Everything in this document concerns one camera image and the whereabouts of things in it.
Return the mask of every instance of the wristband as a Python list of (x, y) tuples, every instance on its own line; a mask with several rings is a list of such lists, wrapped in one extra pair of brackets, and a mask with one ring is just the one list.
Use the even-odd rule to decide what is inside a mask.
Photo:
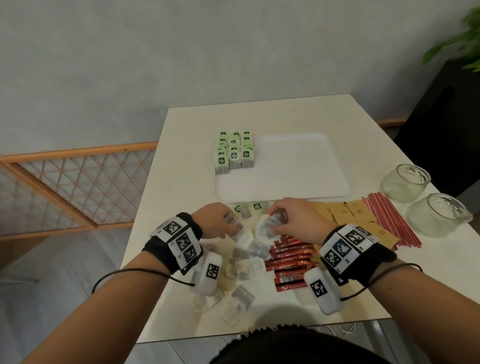
[(177, 270), (185, 275), (203, 255), (199, 239), (202, 228), (186, 212), (179, 213), (157, 227), (142, 251), (160, 260), (173, 274)]
[(330, 233), (320, 255), (339, 285), (354, 279), (366, 286), (382, 262), (396, 259), (396, 254), (379, 244), (376, 236), (356, 224), (336, 228)]

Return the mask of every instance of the glass cup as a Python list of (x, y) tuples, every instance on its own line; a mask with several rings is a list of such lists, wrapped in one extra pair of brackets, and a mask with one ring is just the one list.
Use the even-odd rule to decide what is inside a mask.
[(424, 235), (446, 236), (464, 222), (473, 220), (467, 208), (447, 194), (430, 194), (407, 209), (410, 225)]
[(399, 164), (382, 182), (382, 192), (397, 202), (413, 202), (432, 179), (428, 172), (412, 164)]

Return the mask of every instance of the hand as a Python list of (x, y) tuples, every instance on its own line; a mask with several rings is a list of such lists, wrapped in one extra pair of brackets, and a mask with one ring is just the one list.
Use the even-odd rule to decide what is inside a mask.
[(239, 228), (233, 224), (228, 224), (223, 221), (228, 214), (233, 214), (233, 211), (221, 202), (208, 204), (195, 211), (192, 214), (193, 221), (195, 221), (203, 231), (202, 238), (225, 238), (225, 234), (234, 236), (239, 232)]
[(327, 235), (337, 226), (328, 221), (307, 200), (285, 197), (270, 206), (267, 214), (283, 214), (287, 223), (271, 229), (274, 235), (289, 235), (306, 243), (322, 245)]

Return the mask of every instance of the white table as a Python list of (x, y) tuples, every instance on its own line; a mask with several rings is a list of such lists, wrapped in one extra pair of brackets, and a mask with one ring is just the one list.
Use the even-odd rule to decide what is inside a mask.
[[(122, 265), (141, 251), (149, 232), (160, 222), (216, 200), (212, 143), (222, 129), (243, 128), (256, 136), (326, 134), (350, 177), (351, 199), (377, 192), (384, 175), (409, 162), (350, 95), (170, 109)], [(429, 185), (425, 194), (436, 191)], [(396, 207), (405, 216), (407, 205)], [(469, 225), (462, 225), (446, 238), (420, 239), (421, 249), (400, 247), (399, 257), (420, 264), (427, 274), (480, 302), (478, 234)], [(230, 244), (220, 246), (227, 249)], [(177, 273), (176, 277), (190, 281), (191, 275)], [(220, 318), (222, 302), (203, 315), (195, 314), (189, 287), (170, 281), (138, 342), (230, 334), (277, 323), (323, 325), (389, 317), (369, 292), (349, 300), (342, 312), (324, 316), (316, 305), (299, 303), (311, 303), (305, 289), (276, 292), (272, 281), (273, 273), (267, 272), (262, 279), (244, 282), (255, 300), (234, 327)], [(342, 287), (342, 293), (349, 295), (358, 289), (360, 285), (352, 282)]]

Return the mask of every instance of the gray floor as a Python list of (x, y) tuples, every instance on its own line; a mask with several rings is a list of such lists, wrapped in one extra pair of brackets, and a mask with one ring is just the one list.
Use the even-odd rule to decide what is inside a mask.
[[(0, 285), (0, 364), (20, 362), (59, 323), (89, 295), (93, 284), (102, 275), (121, 264), (130, 229), (52, 236), (16, 262), (0, 271), (1, 279), (38, 279), (37, 284)], [(394, 345), (385, 339), (382, 330), (372, 323), (357, 323), (352, 334), (346, 335), (351, 324), (318, 327), (375, 350), (392, 363), (411, 363), (407, 353), (395, 357), (392, 348), (405, 349), (402, 339)], [(399, 334), (396, 327), (394, 336)], [(173, 340), (138, 344), (127, 363), (207, 363), (235, 335)]]

